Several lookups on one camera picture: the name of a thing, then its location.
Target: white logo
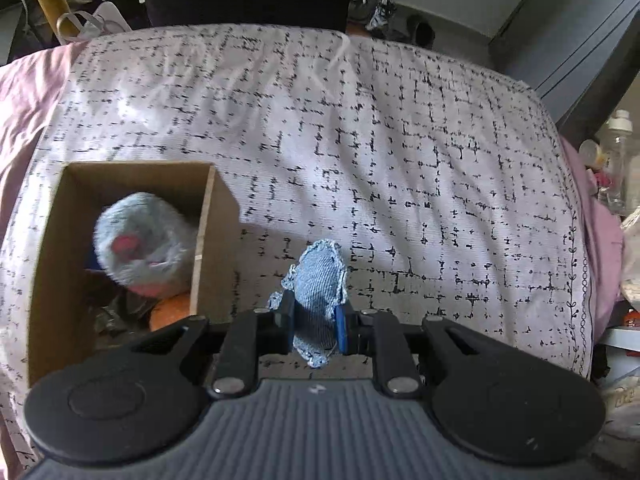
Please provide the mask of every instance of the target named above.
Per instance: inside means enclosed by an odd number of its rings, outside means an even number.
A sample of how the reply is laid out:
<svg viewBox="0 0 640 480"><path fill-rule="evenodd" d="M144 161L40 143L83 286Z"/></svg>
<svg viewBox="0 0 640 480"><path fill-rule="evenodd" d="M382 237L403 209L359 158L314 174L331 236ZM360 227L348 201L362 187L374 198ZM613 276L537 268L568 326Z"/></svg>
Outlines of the white logo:
<svg viewBox="0 0 640 480"><path fill-rule="evenodd" d="M313 386L309 386L309 393L319 395L326 390L326 386L322 386L322 384L314 384Z"/></svg>

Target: blue cloth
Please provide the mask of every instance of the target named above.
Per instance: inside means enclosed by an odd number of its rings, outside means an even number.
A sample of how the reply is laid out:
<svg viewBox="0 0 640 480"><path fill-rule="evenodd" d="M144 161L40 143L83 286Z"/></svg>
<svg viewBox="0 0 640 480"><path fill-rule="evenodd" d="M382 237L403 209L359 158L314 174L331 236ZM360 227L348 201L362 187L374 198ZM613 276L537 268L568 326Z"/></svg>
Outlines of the blue cloth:
<svg viewBox="0 0 640 480"><path fill-rule="evenodd" d="M293 346L312 368L327 364L335 349L335 308L347 300L346 281L340 245L332 240L306 248L282 280L296 297ZM281 292L274 292L268 307L277 308L281 298Z"/></svg>

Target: transparent bottle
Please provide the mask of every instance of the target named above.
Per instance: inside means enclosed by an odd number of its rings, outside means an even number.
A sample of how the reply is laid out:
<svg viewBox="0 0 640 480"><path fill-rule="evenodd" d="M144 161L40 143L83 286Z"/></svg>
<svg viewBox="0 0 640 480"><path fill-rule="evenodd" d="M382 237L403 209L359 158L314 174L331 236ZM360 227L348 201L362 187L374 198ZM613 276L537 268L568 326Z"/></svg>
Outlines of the transparent bottle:
<svg viewBox="0 0 640 480"><path fill-rule="evenodd" d="M607 153L603 170L608 177L608 185L598 191L598 197L607 204L614 214L626 213L625 180L627 163L627 140L633 132L629 112L616 110L607 121L607 129L600 136L601 147Z"/></svg>

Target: orange ball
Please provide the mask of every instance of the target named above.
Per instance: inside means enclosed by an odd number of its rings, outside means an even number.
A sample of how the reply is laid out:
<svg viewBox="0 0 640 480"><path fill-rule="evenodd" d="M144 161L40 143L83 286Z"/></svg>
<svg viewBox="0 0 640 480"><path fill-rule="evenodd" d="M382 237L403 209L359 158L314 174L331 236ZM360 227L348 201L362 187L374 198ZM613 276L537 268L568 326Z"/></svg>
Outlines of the orange ball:
<svg viewBox="0 0 640 480"><path fill-rule="evenodd" d="M189 315L190 297L191 295L185 292L159 301L151 311L151 318L149 319L151 331L159 330L187 317Z"/></svg>

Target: white patterned tablecloth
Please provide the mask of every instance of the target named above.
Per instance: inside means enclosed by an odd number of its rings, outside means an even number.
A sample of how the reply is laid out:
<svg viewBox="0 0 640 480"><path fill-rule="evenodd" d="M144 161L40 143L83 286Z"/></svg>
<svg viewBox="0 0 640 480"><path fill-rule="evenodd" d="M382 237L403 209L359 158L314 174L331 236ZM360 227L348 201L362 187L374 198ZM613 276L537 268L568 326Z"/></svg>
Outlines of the white patterned tablecloth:
<svg viewBox="0 0 640 480"><path fill-rule="evenodd" d="M264 306L318 238L355 308L442 314L586 375L590 274L558 134L522 83L401 44L256 25L92 41L42 136L0 254L0 404L20 406L38 245L72 160L208 160L241 207L236 301ZM331 373L368 373L362 358ZM270 374L308 376L296 356Z"/></svg>

